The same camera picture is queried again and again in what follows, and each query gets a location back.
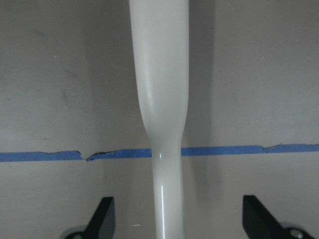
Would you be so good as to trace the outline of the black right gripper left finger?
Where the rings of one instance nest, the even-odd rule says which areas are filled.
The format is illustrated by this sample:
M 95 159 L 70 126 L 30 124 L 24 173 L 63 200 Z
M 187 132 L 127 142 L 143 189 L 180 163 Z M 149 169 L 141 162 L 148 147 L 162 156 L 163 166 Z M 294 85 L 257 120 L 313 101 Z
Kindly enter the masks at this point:
M 115 233 L 115 199 L 101 199 L 88 226 L 82 234 L 83 239 L 112 239 Z

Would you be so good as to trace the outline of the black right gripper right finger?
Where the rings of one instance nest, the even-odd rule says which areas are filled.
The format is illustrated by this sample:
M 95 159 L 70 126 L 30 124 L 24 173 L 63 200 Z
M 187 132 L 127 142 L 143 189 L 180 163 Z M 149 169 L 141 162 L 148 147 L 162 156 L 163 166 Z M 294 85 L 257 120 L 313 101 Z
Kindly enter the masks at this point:
M 296 239 L 254 195 L 243 196 L 242 225 L 249 239 Z

